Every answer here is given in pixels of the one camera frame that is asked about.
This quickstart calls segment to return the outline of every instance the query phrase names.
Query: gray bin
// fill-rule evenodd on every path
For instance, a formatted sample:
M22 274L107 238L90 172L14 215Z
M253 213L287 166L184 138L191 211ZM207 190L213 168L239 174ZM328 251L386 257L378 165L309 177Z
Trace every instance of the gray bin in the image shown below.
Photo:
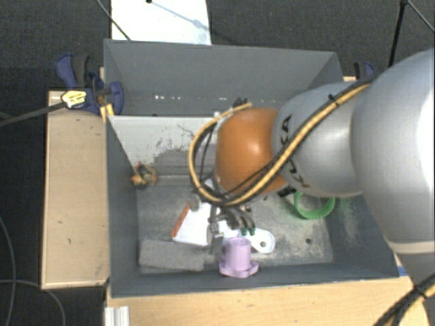
M190 193L186 151L191 132L237 97L280 107L308 88L342 80L336 54L235 46L105 41L106 82L121 81L122 116L107 122L110 282L113 297L254 289L398 276L362 197L343 198L325 219L301 219L292 197L252 205L256 224L277 240L271 254L253 254L261 269L246 279L144 268L144 238L170 241ZM154 163L160 180L136 189L137 162ZM213 144L206 166L213 162Z

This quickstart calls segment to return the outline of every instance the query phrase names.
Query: gray foam block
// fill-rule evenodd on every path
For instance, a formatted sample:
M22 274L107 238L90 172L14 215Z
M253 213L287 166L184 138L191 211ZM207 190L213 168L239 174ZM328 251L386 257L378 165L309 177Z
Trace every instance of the gray foam block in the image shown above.
M143 239L139 264L147 267L198 272L204 269L208 256L207 250L200 250L192 245Z

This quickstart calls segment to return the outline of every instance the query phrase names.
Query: white paper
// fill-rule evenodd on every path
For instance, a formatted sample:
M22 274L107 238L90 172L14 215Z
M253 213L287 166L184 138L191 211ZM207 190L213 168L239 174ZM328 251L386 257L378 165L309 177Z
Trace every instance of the white paper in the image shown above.
M211 45L205 0L111 0L112 18L135 41ZM112 39L125 40L112 24Z

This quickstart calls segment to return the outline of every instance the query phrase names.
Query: white plastic piece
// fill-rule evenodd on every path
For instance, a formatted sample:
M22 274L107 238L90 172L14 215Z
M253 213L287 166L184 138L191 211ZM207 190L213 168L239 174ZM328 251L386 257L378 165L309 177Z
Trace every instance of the white plastic piece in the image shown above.
M120 308L106 307L104 309L105 326L130 326L130 308L123 306Z
M220 221L218 224L219 232L224 234L223 245L227 243L229 238L243 236L240 230L232 230L229 228L226 221ZM252 247L259 253L271 253L275 248L275 237L269 231L256 228L256 232L253 236L248 232L244 237L251 241Z
M199 209L196 211L189 209L183 223L178 229L177 235L173 237L172 240L184 244L198 245L200 247L209 245L210 238L207 235L207 231L209 227L210 210L211 205L206 202L201 203ZM226 245L229 238L243 236L240 230L232 230L229 228L226 221L219 221L217 224L219 225L219 233L223 233L224 235L223 245ZM256 228L253 236L248 232L244 237L251 241L252 247L259 253L270 253L275 248L275 238L266 230Z
M210 209L211 205L205 202L201 203L197 211L189 209L177 235L172 240L201 247L207 246Z
M248 232L244 237L251 241L252 247L259 253L271 253L275 248L275 237L266 230L256 228L253 236Z

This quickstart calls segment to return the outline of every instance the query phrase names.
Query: green object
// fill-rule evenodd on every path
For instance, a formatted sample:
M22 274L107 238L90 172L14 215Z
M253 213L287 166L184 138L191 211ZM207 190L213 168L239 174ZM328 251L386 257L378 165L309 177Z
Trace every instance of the green object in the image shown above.
M304 217L305 219L310 219L310 220L314 220L314 219L321 219L327 215L329 215L329 213L332 211L332 209L335 206L335 197L331 197L328 199L328 201L325 203L325 205L321 206L318 209L315 210L304 210L302 208L299 207L299 199L302 196L302 192L297 191L294 194L294 207L296 208L296 210L298 211L298 213L300 214L300 216Z

